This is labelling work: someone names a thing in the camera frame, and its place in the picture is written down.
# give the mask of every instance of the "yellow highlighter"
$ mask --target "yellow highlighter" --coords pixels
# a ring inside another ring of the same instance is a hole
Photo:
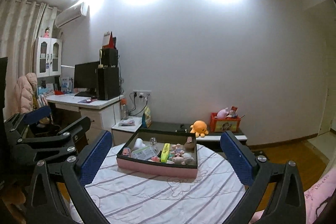
[[[167,159],[169,157],[169,148],[170,143],[165,143],[161,153],[161,162],[167,162]]]

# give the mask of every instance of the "pink pillow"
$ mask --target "pink pillow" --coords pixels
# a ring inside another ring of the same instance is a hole
[[[304,193],[306,203],[306,224],[312,224],[323,211],[329,197],[336,189],[336,167],[332,168],[316,184]],[[250,224],[259,220],[264,211],[256,212]]]

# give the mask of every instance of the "small toy car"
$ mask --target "small toy car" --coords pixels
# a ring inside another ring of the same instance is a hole
[[[129,147],[123,149],[123,156],[131,157],[131,149]]]

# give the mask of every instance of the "electrical outlet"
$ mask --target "electrical outlet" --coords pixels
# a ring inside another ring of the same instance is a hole
[[[152,91],[151,90],[133,90],[133,92],[136,92],[137,93],[137,97],[139,98],[139,95],[141,94],[141,93],[143,93],[143,96],[144,97],[150,97],[151,96],[151,94],[152,94]]]

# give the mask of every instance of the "snack bag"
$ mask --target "snack bag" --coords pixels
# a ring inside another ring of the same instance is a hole
[[[152,117],[151,117],[151,110],[149,107],[145,107],[143,115],[142,115],[142,126],[144,128],[148,128],[152,123]]]

